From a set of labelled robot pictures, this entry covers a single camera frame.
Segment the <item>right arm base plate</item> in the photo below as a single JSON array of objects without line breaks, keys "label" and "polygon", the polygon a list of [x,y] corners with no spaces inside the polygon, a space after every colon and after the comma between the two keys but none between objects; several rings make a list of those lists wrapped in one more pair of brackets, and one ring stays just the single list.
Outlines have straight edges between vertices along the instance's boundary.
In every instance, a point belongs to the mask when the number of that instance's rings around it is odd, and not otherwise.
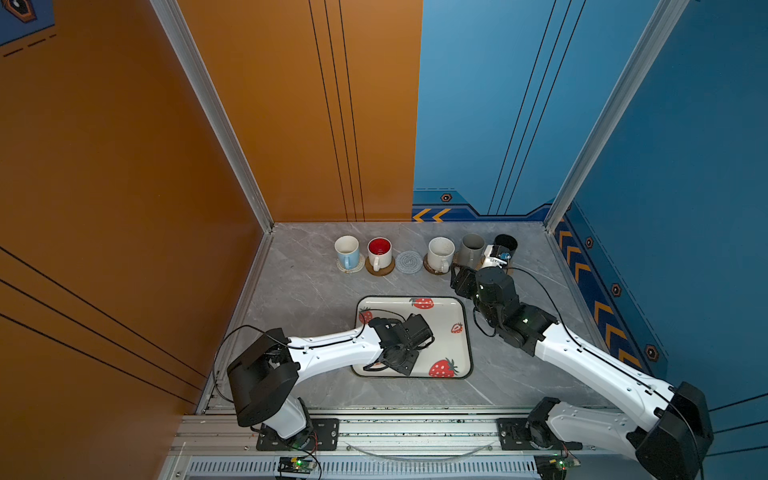
[{"label": "right arm base plate", "polygon": [[529,422],[524,418],[496,420],[501,448],[512,450],[582,450],[580,442],[564,442],[555,436],[544,422]]}]

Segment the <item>blue grey woven coaster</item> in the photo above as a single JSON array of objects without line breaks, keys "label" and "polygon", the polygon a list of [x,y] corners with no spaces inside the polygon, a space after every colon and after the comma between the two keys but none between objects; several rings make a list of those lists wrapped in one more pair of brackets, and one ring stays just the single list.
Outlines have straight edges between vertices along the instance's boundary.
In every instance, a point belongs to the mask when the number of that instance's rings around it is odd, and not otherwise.
[{"label": "blue grey woven coaster", "polygon": [[417,251],[401,252],[395,259],[396,269],[406,275],[414,275],[423,267],[423,256]]}]

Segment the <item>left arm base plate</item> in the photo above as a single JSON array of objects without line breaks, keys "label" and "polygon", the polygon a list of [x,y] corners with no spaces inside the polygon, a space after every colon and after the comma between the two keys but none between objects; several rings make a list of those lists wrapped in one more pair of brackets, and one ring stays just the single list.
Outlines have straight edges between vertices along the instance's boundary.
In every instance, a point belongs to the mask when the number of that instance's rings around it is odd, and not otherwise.
[{"label": "left arm base plate", "polygon": [[339,420],[337,418],[311,417],[307,428],[287,439],[281,438],[274,429],[266,425],[261,426],[256,449],[258,451],[335,451],[338,436]]}]

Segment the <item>dark brown worn coaster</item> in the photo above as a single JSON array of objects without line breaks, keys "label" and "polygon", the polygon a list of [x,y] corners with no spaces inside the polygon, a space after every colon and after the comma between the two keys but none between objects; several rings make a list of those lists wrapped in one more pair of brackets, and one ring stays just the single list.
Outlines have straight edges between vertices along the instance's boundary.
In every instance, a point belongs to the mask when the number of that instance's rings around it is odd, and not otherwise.
[{"label": "dark brown worn coaster", "polygon": [[430,273],[432,275],[436,275],[436,276],[446,275],[447,273],[450,272],[451,265],[452,265],[451,262],[448,262],[447,260],[446,261],[442,261],[441,260],[441,265],[440,266],[441,266],[441,268],[444,267],[445,270],[444,271],[442,271],[442,270],[435,270],[435,269],[432,268],[432,265],[429,263],[429,255],[427,254],[427,255],[425,255],[423,257],[423,267],[424,267],[424,269],[428,273]]}]

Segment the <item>grey mug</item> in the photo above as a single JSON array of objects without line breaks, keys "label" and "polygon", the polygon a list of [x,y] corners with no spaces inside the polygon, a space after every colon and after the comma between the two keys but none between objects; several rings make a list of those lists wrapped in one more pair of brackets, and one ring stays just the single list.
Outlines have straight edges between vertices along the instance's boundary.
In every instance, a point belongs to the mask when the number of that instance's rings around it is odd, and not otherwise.
[{"label": "grey mug", "polygon": [[483,262],[486,248],[485,239],[476,233],[466,234],[461,241],[456,263],[460,266],[477,270]]}]

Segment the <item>black mug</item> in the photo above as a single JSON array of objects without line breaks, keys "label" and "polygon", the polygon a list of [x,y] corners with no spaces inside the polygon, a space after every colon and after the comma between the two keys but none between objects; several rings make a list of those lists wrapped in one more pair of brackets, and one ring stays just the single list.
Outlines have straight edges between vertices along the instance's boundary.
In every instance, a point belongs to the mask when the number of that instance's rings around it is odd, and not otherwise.
[{"label": "black mug", "polygon": [[511,235],[499,234],[494,238],[494,244],[506,248],[511,254],[514,254],[518,248],[518,241]]}]

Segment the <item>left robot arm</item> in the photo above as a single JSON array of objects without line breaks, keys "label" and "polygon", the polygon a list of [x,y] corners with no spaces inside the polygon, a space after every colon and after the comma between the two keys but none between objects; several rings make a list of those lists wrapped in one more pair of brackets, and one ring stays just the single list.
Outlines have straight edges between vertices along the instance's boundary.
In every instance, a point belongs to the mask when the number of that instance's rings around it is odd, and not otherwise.
[{"label": "left robot arm", "polygon": [[317,429],[303,400],[293,394],[297,385],[355,365],[379,365],[408,376],[434,340],[420,314],[375,317],[319,337],[288,337],[280,328],[263,331],[226,369],[237,423],[257,427],[288,448],[307,447]]}]

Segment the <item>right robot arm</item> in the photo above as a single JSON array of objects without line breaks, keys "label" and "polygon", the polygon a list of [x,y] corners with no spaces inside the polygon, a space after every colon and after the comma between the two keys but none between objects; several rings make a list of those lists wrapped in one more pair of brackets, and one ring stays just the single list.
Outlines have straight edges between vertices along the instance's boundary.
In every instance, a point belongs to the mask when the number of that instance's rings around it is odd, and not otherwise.
[{"label": "right robot arm", "polygon": [[542,399],[526,427],[531,443],[563,448],[581,443],[636,460],[656,479],[702,479],[714,440],[706,398],[694,385],[673,386],[626,365],[578,337],[558,316],[520,301],[499,267],[452,265],[451,288],[508,345],[570,374],[610,401],[609,413]]}]

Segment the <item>red interior white mug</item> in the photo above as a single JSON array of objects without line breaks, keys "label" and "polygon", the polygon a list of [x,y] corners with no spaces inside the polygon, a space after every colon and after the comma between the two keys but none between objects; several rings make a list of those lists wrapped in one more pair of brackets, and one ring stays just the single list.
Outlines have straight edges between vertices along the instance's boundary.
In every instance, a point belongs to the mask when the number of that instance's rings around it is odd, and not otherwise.
[{"label": "red interior white mug", "polygon": [[392,261],[392,243],[384,237],[377,237],[368,243],[368,258],[373,268],[385,268]]}]

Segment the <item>light blue mug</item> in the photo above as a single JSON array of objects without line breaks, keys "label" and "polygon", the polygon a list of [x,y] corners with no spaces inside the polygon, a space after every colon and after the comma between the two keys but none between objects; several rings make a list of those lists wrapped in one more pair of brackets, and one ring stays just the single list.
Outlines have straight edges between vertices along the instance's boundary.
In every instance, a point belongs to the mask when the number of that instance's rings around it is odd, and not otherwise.
[{"label": "light blue mug", "polygon": [[339,237],[334,243],[337,259],[340,259],[347,269],[354,267],[360,257],[359,241],[352,235]]}]

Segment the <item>light brown wooden coaster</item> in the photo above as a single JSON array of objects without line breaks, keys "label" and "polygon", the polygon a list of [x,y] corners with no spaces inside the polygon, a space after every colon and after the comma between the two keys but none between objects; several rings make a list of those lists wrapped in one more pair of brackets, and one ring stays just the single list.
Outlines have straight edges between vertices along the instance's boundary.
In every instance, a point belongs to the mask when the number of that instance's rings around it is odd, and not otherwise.
[{"label": "light brown wooden coaster", "polygon": [[390,273],[392,273],[394,271],[394,269],[395,269],[395,261],[392,260],[389,263],[389,265],[386,266],[385,268],[380,268],[379,270],[375,270],[373,268],[373,265],[372,265],[370,259],[368,257],[366,257],[365,258],[365,268],[366,268],[366,270],[367,270],[367,272],[369,274],[371,274],[373,276],[376,276],[376,277],[382,277],[382,276],[389,275]]}]

